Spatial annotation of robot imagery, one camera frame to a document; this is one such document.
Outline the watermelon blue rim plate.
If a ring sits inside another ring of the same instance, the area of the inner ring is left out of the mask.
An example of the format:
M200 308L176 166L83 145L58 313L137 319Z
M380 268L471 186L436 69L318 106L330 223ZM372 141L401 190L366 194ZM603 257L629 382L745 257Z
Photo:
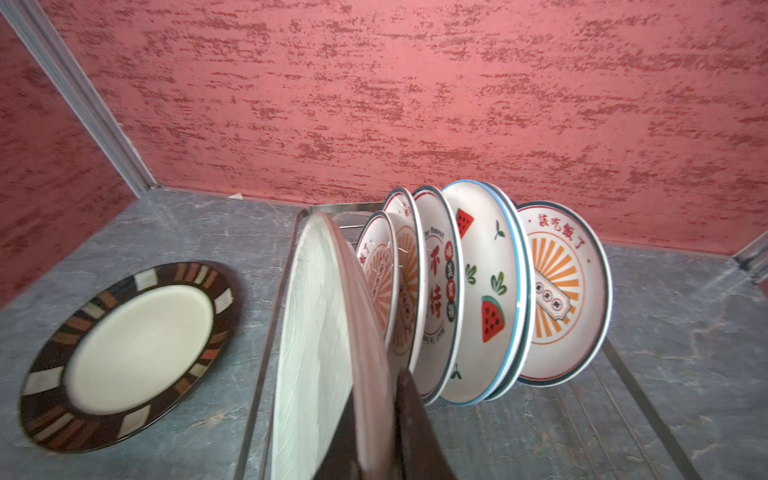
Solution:
M498 188L465 179L442 193L459 228L464 275L460 343L442 398L472 406L509 385L528 342L531 255L517 209Z

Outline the large plain white plate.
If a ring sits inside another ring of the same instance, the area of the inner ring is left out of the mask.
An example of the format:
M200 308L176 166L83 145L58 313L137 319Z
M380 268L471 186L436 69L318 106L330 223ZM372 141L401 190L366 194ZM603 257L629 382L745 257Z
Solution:
M280 337L271 452L274 479L313 479L353 420L353 458L365 479L393 471L394 395L382 329L362 268L336 222L308 217L291 268Z

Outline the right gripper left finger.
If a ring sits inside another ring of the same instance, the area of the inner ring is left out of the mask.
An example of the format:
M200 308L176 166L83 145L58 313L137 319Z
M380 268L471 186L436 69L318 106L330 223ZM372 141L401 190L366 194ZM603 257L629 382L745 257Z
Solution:
M359 478L360 466L357 460L354 401L353 394L350 394L328 451L315 473L314 480L358 480Z

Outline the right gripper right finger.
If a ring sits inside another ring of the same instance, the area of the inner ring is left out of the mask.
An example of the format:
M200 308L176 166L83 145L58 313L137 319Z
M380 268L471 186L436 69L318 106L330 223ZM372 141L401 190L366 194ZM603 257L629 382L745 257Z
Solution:
M455 479L431 427L411 372L396 380L395 460L401 479Z

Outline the black striped rim plate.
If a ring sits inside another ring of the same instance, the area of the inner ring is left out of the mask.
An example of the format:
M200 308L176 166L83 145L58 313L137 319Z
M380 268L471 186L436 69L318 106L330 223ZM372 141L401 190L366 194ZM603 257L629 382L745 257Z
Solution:
M19 421L53 452L104 449L174 409L212 369L241 312L234 271L182 261L97 293L47 339L24 378Z

